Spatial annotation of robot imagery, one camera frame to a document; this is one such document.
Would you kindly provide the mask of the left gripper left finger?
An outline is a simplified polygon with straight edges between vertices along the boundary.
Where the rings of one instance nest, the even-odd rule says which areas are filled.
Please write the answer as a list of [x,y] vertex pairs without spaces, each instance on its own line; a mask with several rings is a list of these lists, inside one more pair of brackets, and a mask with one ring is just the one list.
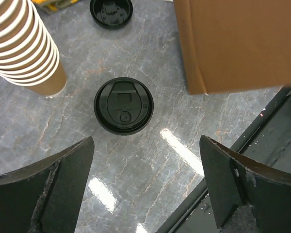
[[0,175],[0,233],[73,233],[94,155],[92,137]]

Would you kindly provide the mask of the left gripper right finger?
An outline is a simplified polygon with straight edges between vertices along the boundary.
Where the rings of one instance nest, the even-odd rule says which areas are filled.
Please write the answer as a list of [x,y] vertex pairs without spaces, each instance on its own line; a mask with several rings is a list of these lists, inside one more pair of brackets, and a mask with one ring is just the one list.
[[200,155],[217,228],[249,205],[262,233],[291,233],[291,174],[201,136]]

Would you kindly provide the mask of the black plastic cup lid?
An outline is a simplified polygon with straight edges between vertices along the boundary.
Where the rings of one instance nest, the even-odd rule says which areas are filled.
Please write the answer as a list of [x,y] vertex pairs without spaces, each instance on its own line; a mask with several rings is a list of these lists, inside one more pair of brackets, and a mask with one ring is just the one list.
[[132,135],[150,122],[154,100],[140,81],[118,77],[107,81],[97,91],[93,109],[99,124],[115,135]]

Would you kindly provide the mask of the brown paper bag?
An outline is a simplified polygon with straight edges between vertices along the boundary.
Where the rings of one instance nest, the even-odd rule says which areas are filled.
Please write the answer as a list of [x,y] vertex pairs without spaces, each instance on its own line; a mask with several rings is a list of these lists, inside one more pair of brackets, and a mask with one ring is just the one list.
[[176,0],[189,93],[291,85],[291,0]]

